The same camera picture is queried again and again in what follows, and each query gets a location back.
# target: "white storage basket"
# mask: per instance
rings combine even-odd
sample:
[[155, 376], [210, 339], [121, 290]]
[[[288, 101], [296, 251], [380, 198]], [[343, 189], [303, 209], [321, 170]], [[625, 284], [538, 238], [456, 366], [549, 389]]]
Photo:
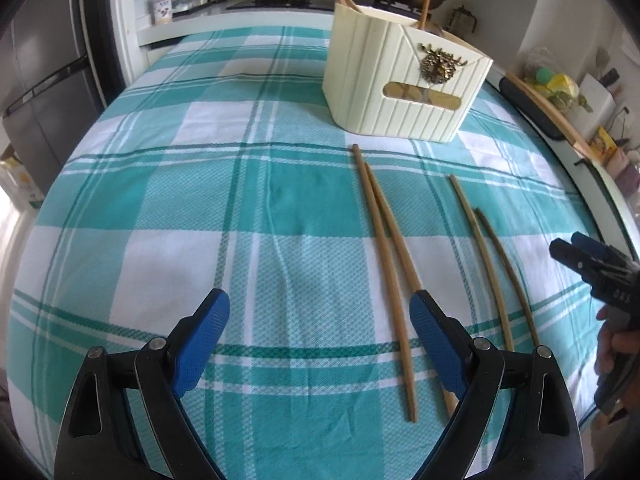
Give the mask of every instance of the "white storage basket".
[[[322, 82], [334, 121], [354, 134], [449, 142], [492, 60], [452, 34], [441, 38], [412, 27], [411, 18], [360, 9], [335, 6]], [[427, 52], [431, 59], [440, 54], [437, 66], [421, 66]], [[447, 54], [452, 77], [437, 84], [434, 69], [443, 69]], [[429, 80], [422, 68], [431, 69]]]

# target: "refrigerator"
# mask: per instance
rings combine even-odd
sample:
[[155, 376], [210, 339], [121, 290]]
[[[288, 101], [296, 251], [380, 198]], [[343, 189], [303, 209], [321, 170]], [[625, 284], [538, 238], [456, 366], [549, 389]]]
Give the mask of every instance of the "refrigerator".
[[46, 193], [124, 89], [109, 0], [21, 0], [0, 28], [0, 113]]

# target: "human hand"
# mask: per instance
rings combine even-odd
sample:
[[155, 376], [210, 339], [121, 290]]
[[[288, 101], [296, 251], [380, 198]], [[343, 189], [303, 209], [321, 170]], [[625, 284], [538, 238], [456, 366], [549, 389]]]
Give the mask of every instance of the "human hand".
[[[596, 314], [596, 319], [604, 321], [608, 316], [607, 305]], [[598, 352], [596, 354], [595, 371], [598, 375], [608, 374], [613, 370], [615, 354], [637, 354], [640, 352], [640, 330], [634, 332], [618, 332], [613, 334], [604, 324], [598, 333]], [[640, 370], [620, 397], [628, 410], [640, 408]]]

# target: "teal plaid tablecloth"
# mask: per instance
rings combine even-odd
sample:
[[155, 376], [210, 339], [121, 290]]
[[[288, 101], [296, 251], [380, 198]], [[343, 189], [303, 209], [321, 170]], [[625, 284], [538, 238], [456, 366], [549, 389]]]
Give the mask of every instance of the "teal plaid tablecloth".
[[[469, 332], [502, 345], [447, 178], [458, 176], [504, 242], [578, 416], [590, 404], [597, 305], [547, 248], [594, 226], [545, 143], [489, 86], [449, 144], [348, 134], [321, 91], [327, 44], [313, 28], [185, 38], [118, 97], [66, 164], [28, 242], [10, 317], [12, 409], [44, 471], [86, 350], [125, 351], [168, 334], [215, 286], [229, 293], [231, 317], [183, 405], [229, 480], [411, 478], [446, 412], [410, 327], [420, 421], [406, 421], [354, 142], [425, 288]], [[530, 351], [500, 276], [517, 348]], [[148, 458], [166, 471], [140, 398], [130, 398]], [[488, 463], [506, 404], [503, 393], [474, 470]]]

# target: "plastic bag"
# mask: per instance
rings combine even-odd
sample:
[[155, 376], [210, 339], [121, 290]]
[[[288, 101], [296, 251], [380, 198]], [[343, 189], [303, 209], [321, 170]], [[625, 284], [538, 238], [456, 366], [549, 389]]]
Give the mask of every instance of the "plastic bag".
[[562, 73], [553, 54], [545, 47], [534, 48], [527, 57], [524, 81], [549, 99], [562, 114], [569, 113], [576, 104], [588, 112], [593, 111], [587, 99], [580, 94], [580, 87]]

